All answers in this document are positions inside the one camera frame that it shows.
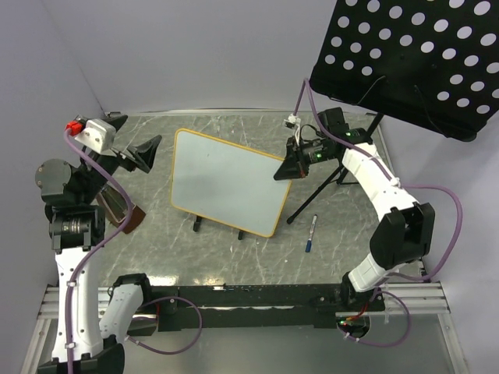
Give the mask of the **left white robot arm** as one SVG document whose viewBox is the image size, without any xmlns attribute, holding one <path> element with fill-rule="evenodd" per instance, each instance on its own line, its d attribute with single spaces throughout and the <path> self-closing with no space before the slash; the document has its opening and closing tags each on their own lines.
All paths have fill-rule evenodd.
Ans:
<svg viewBox="0 0 499 374">
<path fill-rule="evenodd" d="M 106 311 L 98 312 L 98 257 L 111 238 L 105 234 L 105 209 L 94 201 L 104 187 L 117 183 L 112 176 L 118 168 L 150 172 L 161 142 L 155 136 L 117 150 L 115 135 L 127 119 L 75 118 L 66 125 L 64 138 L 80 165 L 50 159 L 36 171 L 58 269 L 57 335 L 39 373 L 122 373 L 123 343 L 133 315 L 154 304 L 147 275 L 134 273 L 117 279 Z"/>
</svg>

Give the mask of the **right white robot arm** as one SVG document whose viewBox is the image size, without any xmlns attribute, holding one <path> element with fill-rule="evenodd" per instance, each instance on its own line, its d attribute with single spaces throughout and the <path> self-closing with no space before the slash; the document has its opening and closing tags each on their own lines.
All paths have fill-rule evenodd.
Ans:
<svg viewBox="0 0 499 374">
<path fill-rule="evenodd" d="M 392 273 L 427 255 L 434 230 L 435 212 L 429 203 L 419 203 L 402 188 L 381 159 L 372 135 L 383 118 L 376 114 L 370 125 L 352 129 L 341 108 L 322 111 L 313 139 L 303 138 L 304 124 L 291 114 L 285 126 L 294 133 L 286 141 L 285 159 L 274 180 L 305 178 L 310 166 L 337 160 L 338 166 L 321 185 L 287 218 L 291 224 L 332 182 L 343 185 L 346 176 L 366 193 L 379 224 L 365 259 L 342 277 L 338 300 L 349 310 L 357 310 L 374 296 Z"/>
</svg>

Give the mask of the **yellow framed whiteboard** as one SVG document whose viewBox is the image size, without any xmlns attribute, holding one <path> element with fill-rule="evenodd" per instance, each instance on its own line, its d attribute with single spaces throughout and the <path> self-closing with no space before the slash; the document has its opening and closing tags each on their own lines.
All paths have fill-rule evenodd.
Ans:
<svg viewBox="0 0 499 374">
<path fill-rule="evenodd" d="M 263 238 L 274 235 L 292 181 L 274 180 L 283 159 L 227 140 L 179 129 L 170 203 L 179 210 Z"/>
</svg>

